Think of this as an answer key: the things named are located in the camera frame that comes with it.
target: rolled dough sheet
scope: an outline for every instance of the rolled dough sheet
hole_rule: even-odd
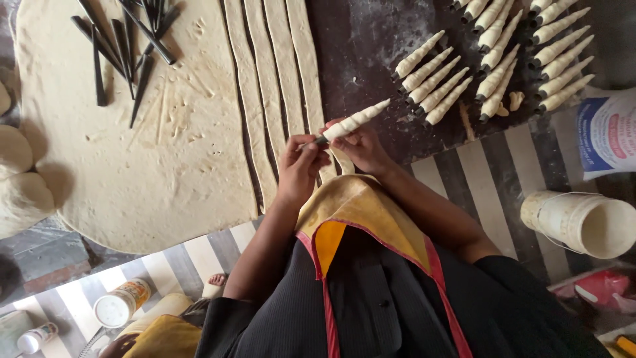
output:
[[[263,194],[263,213],[272,204],[276,196],[278,184],[272,170],[272,165],[267,157],[267,145],[265,141],[265,121],[263,120],[263,107],[261,105],[261,93],[258,89],[256,65],[252,52],[247,42],[245,23],[243,21],[243,9],[240,1],[224,0],[225,17],[228,22],[230,43],[237,63],[238,84],[240,95],[243,99],[243,109],[247,122],[247,132],[252,149],[254,169]]]
[[[312,29],[309,26],[305,0],[287,0],[287,14],[289,16],[291,37],[298,58],[298,68],[303,80],[309,132],[318,134],[318,131],[324,127],[324,113],[322,112],[320,80],[318,79],[318,60],[316,59],[314,39],[312,37]],[[336,165],[333,162],[333,155],[330,150],[327,149],[326,151],[329,154],[331,165],[320,170],[320,178],[323,183],[338,175],[336,173]]]
[[[270,46],[270,39],[265,28],[265,18],[263,17],[263,2],[261,0],[245,0],[245,13],[247,14],[249,34],[252,36],[254,44],[256,69],[261,85],[267,131],[270,135],[276,165],[279,166],[280,156],[285,152],[285,132],[280,113],[280,92],[274,53]]]
[[[179,60],[157,60],[132,130],[127,84],[110,65],[114,101],[95,105],[92,46],[69,21],[83,14],[78,2],[23,0],[18,11],[22,125],[37,169],[64,222],[115,250],[149,254],[257,217],[219,1],[186,5],[163,41]],[[116,1],[101,7],[121,17]]]
[[[296,68],[294,43],[289,32],[285,0],[263,0],[263,2],[267,25],[272,37],[276,67],[279,70],[280,91],[285,102],[287,131],[290,136],[305,134],[298,69]]]

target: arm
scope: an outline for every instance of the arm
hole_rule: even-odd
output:
[[[327,123],[328,127],[338,120]],[[488,255],[501,255],[483,229],[464,210],[410,176],[386,154],[376,132],[362,126],[332,145],[345,152],[354,164],[369,173],[440,246],[473,263]]]
[[[309,134],[289,139],[276,198],[228,277],[223,297],[261,304],[282,279],[300,208],[314,191],[318,170],[330,163],[327,153],[310,143],[314,139]],[[309,144],[298,150],[304,143]]]

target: sack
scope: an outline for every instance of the sack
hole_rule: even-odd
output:
[[[586,87],[576,119],[584,180],[636,171],[636,87]]]

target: foot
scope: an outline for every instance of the foot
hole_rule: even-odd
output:
[[[216,275],[212,275],[207,279],[207,283],[215,286],[223,286],[225,284],[225,274],[217,273]]]

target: tiled floor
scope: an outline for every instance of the tiled floor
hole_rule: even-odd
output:
[[[594,182],[582,181],[574,114],[571,110],[531,122],[410,168],[421,182],[463,207],[502,252],[518,259],[546,285],[603,264],[550,243],[519,218],[525,196],[537,190],[596,191]],[[9,304],[0,313],[28,310],[37,323],[60,324],[60,337],[34,357],[76,357],[99,328],[92,305],[101,295],[131,278],[147,280],[154,294],[137,315],[171,292],[197,298],[205,278],[232,270],[259,224],[257,220],[201,236]]]

